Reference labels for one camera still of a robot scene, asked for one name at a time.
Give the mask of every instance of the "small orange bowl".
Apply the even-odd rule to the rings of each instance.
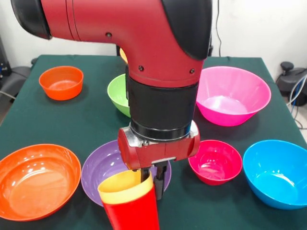
[[[81,165],[69,149],[52,144],[19,149],[0,161],[0,217],[30,221],[59,210],[73,195]]]
[[[59,66],[45,71],[39,84],[53,100],[65,101],[79,95],[83,85],[83,72],[72,66]]]

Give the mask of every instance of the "pink bowl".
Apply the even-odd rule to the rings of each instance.
[[[244,69],[218,66],[203,69],[196,104],[201,114],[220,126],[238,126],[271,99],[267,83]]]
[[[189,164],[197,177],[206,184],[220,185],[234,179],[242,170],[240,153],[218,140],[204,140]]]

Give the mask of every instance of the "table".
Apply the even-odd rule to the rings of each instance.
[[[47,98],[38,78],[48,68],[72,65],[84,72],[82,93],[66,102]],[[196,109],[201,139],[225,141],[243,155],[253,143],[281,139],[307,147],[261,58],[210,57],[209,66],[235,66],[261,76],[272,91],[270,104],[246,123],[221,127],[206,121]],[[54,143],[71,149],[84,163],[100,145],[117,138],[129,119],[107,96],[107,85],[124,73],[120,57],[41,56],[31,76],[0,127],[0,159],[19,148]],[[307,208],[276,210],[264,205],[251,192],[243,171],[221,186],[203,184],[188,161],[172,163],[173,176],[164,198],[158,202],[162,230],[307,230]],[[81,185],[72,199],[52,216],[18,223],[0,219],[1,230],[110,230],[105,211],[94,204]]]

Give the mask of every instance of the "cup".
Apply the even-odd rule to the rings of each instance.
[[[114,230],[159,230],[152,174],[141,183],[141,171],[124,171],[105,179],[98,192]]]

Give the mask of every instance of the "white wall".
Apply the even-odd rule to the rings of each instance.
[[[11,0],[0,0],[0,36],[12,67],[31,65],[41,54],[115,55],[112,44],[81,43],[52,38],[45,40],[26,32],[17,22]]]
[[[213,0],[213,6],[213,55],[217,56],[217,0]],[[222,56],[262,57],[274,78],[284,60],[307,67],[306,9],[306,0],[220,0],[218,30]],[[16,21],[10,0],[0,0],[0,35],[12,66],[29,65],[40,54],[116,53],[115,46],[109,44],[34,37]]]
[[[213,55],[218,56],[217,0],[213,5]],[[262,57],[274,78],[285,60],[307,68],[306,9],[306,0],[220,0],[222,56]]]

